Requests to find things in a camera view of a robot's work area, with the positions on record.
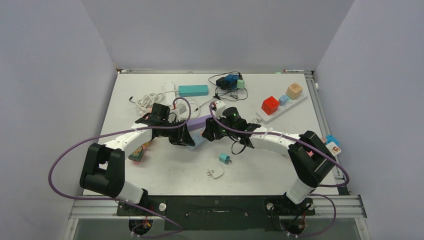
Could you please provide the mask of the light blue power strip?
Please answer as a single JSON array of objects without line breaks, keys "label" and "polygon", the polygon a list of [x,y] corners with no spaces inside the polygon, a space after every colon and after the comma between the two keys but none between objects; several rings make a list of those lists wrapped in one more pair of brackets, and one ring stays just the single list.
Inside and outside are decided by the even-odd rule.
[{"label": "light blue power strip", "polygon": [[202,130],[190,132],[190,136],[194,141],[194,146],[187,146],[188,149],[193,150],[196,147],[199,147],[203,143],[204,138],[202,136],[202,133],[203,133]]}]

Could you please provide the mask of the teal adapter plug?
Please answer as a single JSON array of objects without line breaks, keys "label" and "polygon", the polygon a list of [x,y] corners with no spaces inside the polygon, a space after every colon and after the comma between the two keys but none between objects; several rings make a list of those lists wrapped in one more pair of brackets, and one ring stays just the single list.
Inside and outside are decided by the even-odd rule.
[{"label": "teal adapter plug", "polygon": [[220,162],[222,162],[226,165],[232,162],[231,157],[226,153],[221,153],[219,155],[218,159],[219,159]]}]

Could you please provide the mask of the white adapter plug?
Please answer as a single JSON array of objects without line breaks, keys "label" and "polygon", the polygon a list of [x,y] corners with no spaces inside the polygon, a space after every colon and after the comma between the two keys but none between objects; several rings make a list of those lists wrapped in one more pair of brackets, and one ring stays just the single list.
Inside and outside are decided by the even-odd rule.
[{"label": "white adapter plug", "polygon": [[211,177],[212,179],[216,180],[219,179],[220,177],[222,177],[224,175],[224,170],[223,168],[218,165],[218,166],[210,166],[207,168],[207,176]]}]

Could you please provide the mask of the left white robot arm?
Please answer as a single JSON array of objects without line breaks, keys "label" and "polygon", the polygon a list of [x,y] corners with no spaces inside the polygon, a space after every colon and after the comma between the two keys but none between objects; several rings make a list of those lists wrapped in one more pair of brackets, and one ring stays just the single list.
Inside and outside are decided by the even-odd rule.
[{"label": "left white robot arm", "polygon": [[129,202],[136,215],[148,211],[148,191],[126,181],[125,161],[143,144],[156,137],[168,138],[172,145],[195,146],[183,121],[169,122],[170,108],[155,103],[151,112],[136,120],[131,131],[105,144],[89,146],[79,184],[85,190]]}]

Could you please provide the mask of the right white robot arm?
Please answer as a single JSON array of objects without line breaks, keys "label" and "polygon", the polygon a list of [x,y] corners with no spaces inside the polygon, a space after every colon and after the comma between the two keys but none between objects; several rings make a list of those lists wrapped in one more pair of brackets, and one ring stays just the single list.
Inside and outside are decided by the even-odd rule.
[{"label": "right white robot arm", "polygon": [[284,194],[282,207],[289,214],[297,213],[303,201],[319,187],[336,166],[334,155],[313,131],[289,134],[248,123],[236,107],[218,103],[209,106],[211,117],[206,119],[204,138],[212,142],[229,137],[245,148],[264,149],[290,158],[297,179]]}]

